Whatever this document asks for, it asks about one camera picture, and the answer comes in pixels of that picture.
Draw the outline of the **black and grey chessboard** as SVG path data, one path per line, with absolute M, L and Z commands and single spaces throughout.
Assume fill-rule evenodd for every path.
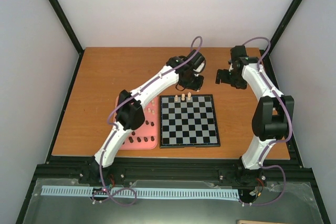
M 175 102 L 173 95 L 160 96 L 160 148 L 220 147 L 214 99 L 196 94 Z

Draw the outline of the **pink plastic tray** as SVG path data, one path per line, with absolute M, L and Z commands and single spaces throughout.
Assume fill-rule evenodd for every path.
M 157 146 L 159 97 L 156 96 L 144 109 L 144 123 L 124 140 L 121 150 L 151 150 Z

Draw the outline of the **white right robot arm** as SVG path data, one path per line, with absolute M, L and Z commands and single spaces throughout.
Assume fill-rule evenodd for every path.
M 216 84 L 225 83 L 236 89 L 250 87 L 258 101 L 251 122 L 253 139 L 242 155 L 244 169 L 258 170 L 277 142 L 290 139 L 294 99 L 284 95 L 269 79 L 260 60 L 247 55 L 244 45 L 230 50 L 229 69 L 219 69 Z

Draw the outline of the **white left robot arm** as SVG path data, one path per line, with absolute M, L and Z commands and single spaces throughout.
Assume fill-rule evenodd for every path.
M 138 88 L 119 94 L 118 104 L 108 117 L 112 125 L 102 147 L 91 158 L 90 176 L 97 183 L 108 180 L 109 170 L 115 156 L 131 132 L 137 130 L 145 122 L 145 107 L 162 91 L 179 84 L 184 89 L 199 90 L 204 81 L 200 73 L 205 68 L 205 57 L 192 50 L 188 56 L 170 58 L 163 68 L 150 80 Z

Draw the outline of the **black aluminium frame rail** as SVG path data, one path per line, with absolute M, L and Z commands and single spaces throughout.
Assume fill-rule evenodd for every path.
M 52 156 L 37 165 L 35 178 L 77 178 L 97 184 L 99 173 L 113 176 L 118 184 L 133 180 L 204 180 L 233 183 L 244 172 L 237 159 L 116 158 L 107 168 L 99 169 L 93 157 Z

